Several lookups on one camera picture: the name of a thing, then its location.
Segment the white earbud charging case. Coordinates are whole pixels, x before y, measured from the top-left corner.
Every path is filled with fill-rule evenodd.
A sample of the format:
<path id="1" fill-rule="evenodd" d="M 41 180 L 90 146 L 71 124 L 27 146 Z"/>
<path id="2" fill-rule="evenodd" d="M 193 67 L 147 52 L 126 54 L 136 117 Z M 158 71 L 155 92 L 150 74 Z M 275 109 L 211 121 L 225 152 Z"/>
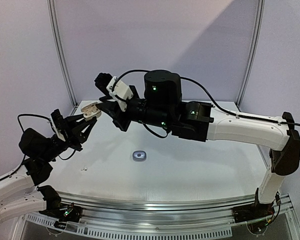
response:
<path id="1" fill-rule="evenodd" d="M 102 115 L 102 111 L 98 108 L 98 104 L 101 102 L 95 101 L 83 106 L 80 111 L 83 114 L 83 118 L 86 121 L 92 120 L 93 118 L 98 119 Z"/>

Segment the blue-grey earbud charging case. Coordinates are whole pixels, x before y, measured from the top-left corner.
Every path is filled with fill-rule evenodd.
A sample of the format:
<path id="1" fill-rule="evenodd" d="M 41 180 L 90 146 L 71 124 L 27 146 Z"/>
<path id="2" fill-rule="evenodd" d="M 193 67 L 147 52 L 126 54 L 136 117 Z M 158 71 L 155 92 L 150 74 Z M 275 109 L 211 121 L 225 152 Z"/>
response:
<path id="1" fill-rule="evenodd" d="M 132 159 L 135 162 L 143 162 L 147 159 L 147 153 L 143 150 L 136 150 L 132 153 Z"/>

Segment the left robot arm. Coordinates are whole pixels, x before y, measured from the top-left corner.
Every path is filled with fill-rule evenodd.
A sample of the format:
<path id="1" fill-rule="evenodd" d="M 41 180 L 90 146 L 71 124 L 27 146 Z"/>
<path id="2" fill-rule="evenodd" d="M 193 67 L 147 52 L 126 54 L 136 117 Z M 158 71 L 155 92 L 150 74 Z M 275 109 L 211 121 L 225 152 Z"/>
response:
<path id="1" fill-rule="evenodd" d="M 24 154 L 20 165 L 0 177 L 0 224 L 21 215 L 39 212 L 59 222 L 78 223 L 83 209 L 74 203 L 62 203 L 62 198 L 50 185 L 42 185 L 53 170 L 51 162 L 67 149 L 80 152 L 97 123 L 96 116 L 84 114 L 64 118 L 58 110 L 51 114 L 54 130 L 45 137 L 32 128 L 22 133 L 19 148 Z"/>

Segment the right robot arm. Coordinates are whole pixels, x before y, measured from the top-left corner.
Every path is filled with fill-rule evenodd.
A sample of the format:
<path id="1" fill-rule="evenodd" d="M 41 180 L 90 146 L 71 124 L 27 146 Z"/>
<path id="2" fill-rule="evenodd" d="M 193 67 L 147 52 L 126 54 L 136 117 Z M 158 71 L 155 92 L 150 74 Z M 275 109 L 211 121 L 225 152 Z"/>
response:
<path id="1" fill-rule="evenodd" d="M 234 141 L 269 148 L 270 167 L 249 206 L 252 218 L 268 210 L 286 176 L 300 165 L 300 134 L 289 112 L 263 116 L 232 111 L 210 102 L 182 100 L 183 77 L 168 70 L 144 70 L 144 96 L 121 76 L 100 73 L 94 84 L 103 93 L 98 107 L 125 132 L 131 122 L 155 126 L 181 139 Z"/>

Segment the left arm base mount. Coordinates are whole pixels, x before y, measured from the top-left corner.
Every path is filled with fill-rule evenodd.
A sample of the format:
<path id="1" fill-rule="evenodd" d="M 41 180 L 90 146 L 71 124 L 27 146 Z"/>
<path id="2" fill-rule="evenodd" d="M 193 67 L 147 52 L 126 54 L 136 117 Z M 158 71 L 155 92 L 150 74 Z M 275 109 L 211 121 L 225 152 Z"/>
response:
<path id="1" fill-rule="evenodd" d="M 40 214 L 58 219 L 59 222 L 78 223 L 82 217 L 83 208 L 74 203 L 65 204 L 60 200 L 49 200 L 46 209 L 40 210 Z"/>

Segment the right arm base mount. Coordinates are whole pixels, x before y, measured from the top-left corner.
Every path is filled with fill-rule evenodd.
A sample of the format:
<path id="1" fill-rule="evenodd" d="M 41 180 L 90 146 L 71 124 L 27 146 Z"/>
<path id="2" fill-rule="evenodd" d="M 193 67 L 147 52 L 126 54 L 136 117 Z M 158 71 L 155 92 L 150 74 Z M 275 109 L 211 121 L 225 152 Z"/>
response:
<path id="1" fill-rule="evenodd" d="M 255 200 L 251 204 L 235 206 L 231 209 L 235 223 L 248 222 L 271 216 L 274 202 L 263 204 Z"/>

